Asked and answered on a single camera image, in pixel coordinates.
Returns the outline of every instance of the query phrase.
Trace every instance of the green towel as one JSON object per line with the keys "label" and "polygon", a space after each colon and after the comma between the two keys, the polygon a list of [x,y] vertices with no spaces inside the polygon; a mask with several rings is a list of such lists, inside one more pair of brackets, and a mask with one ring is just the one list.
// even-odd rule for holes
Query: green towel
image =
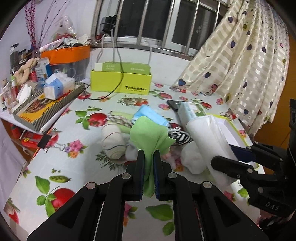
{"label": "green towel", "polygon": [[159,150],[161,155],[170,151],[175,142],[168,137],[168,129],[156,124],[146,116],[141,116],[131,128],[130,138],[138,150],[145,153],[144,195],[152,197],[154,194],[153,154]]}
{"label": "green towel", "polygon": [[[120,116],[123,116],[129,120],[131,120],[133,118],[133,115],[128,114],[128,113],[124,113],[124,112],[112,111],[111,114],[112,115],[120,115]],[[121,130],[122,133],[129,134],[131,131],[131,129],[129,127],[126,127],[124,125],[117,124],[117,126],[119,127],[119,129]]]}

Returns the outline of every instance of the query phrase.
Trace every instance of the yellow book cover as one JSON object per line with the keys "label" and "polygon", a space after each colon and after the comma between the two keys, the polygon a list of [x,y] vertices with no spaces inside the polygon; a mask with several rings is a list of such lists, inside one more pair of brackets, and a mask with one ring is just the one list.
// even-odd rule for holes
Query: yellow book cover
{"label": "yellow book cover", "polygon": [[33,123],[69,93],[64,94],[56,100],[47,99],[44,93],[42,93],[21,109],[17,113],[17,116],[29,123]]}

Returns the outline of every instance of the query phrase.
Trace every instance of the window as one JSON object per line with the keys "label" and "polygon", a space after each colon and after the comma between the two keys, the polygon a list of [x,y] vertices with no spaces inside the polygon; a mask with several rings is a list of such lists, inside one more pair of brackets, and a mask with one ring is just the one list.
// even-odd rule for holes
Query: window
{"label": "window", "polygon": [[194,56],[226,13],[226,5],[218,1],[103,0],[97,25],[103,17],[118,14],[119,43],[136,44],[138,40],[144,45],[147,39],[154,49]]}

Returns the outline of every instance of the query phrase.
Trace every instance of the black smartphone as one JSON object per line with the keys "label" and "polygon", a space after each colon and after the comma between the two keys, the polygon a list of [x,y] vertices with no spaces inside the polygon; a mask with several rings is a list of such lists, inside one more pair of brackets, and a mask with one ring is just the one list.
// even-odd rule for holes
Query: black smartphone
{"label": "black smartphone", "polygon": [[168,100],[167,101],[167,104],[172,108],[173,111],[177,112],[178,109],[179,109],[179,106],[180,106],[181,102],[184,102],[184,101]]}

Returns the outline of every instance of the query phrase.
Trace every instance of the pea pod print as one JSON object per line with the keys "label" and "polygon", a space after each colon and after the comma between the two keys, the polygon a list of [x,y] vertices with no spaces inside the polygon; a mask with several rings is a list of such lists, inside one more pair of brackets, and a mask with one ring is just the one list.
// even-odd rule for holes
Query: pea pod print
{"label": "pea pod print", "polygon": [[71,180],[71,178],[59,175],[59,176],[51,176],[51,177],[49,177],[49,180],[56,182],[56,183],[67,183]]}

